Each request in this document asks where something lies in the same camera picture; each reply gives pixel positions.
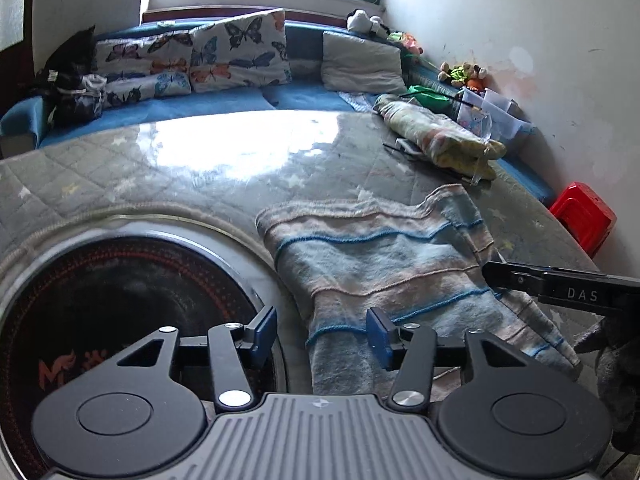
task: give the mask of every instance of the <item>table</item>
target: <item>table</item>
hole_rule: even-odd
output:
[[[287,200],[366,198],[420,203],[454,182],[382,146],[395,135],[372,114],[256,111],[140,124],[79,137],[0,162],[0,254],[88,210],[174,202],[215,214],[257,239],[254,219]],[[596,270],[569,233],[495,166],[467,190],[505,259]],[[543,310],[572,341],[591,314]],[[586,358],[586,368],[593,365]],[[585,384],[594,388],[592,370]]]

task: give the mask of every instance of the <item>orange butterfly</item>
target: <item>orange butterfly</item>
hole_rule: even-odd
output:
[[[222,76],[226,77],[227,79],[231,79],[231,72],[229,72],[228,63],[214,63],[213,65],[211,65],[211,68],[209,70],[192,70],[191,76],[196,83],[204,83],[210,77],[215,80],[216,76]]]
[[[276,30],[282,32],[284,30],[284,12],[282,10],[274,12],[273,19],[276,21]]]
[[[151,64],[151,74],[159,74],[168,70],[175,70],[176,72],[187,72],[187,60],[181,57],[178,61],[172,62],[169,60],[167,63],[155,60]]]

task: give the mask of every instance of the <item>rolled blanket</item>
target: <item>rolled blanket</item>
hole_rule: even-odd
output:
[[[479,327],[572,378],[580,360],[522,292],[491,290],[481,266],[499,258],[476,206],[460,185],[417,206],[382,199],[289,202],[256,225],[308,327],[316,394],[386,396],[394,372],[380,368],[365,316],[382,308],[395,323],[427,323],[440,336]],[[434,389],[450,389],[450,378]]]
[[[487,159],[497,160],[507,152],[503,143],[492,139],[485,153],[487,146],[482,139],[447,116],[391,94],[378,97],[373,109],[389,128],[414,142],[440,168],[452,168],[467,176],[477,171],[481,178],[493,180],[496,174]]]

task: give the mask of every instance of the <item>triangular cutout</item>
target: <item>triangular cutout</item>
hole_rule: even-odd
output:
[[[526,364],[490,341],[482,341],[482,352],[484,352],[487,364],[494,368],[526,366]]]
[[[133,353],[118,361],[118,366],[141,366],[149,368],[158,362],[162,339],[153,339]]]

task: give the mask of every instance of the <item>blue sofa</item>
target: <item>blue sofa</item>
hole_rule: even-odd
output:
[[[189,30],[210,25],[213,20],[175,20],[171,22],[145,23],[143,25],[101,34],[96,40],[115,38],[144,38],[164,32]],[[287,85],[264,88],[233,88],[220,92],[195,93],[141,101],[133,105],[109,108],[95,121],[79,126],[49,130],[47,117],[50,110],[41,97],[25,99],[11,108],[0,119],[0,150],[2,156],[18,155],[35,148],[84,136],[86,134],[130,126],[178,119],[190,116],[211,115],[252,110],[328,110],[353,112],[353,108],[333,91],[324,88],[320,79],[322,60],[322,33],[332,30],[349,34],[346,30],[311,23],[286,22],[287,53],[293,82]],[[453,94],[456,89],[443,87],[436,74],[421,68],[409,74],[410,84],[438,87]],[[549,206],[555,200],[553,190],[530,168],[516,157],[501,162],[503,168],[540,202]]]

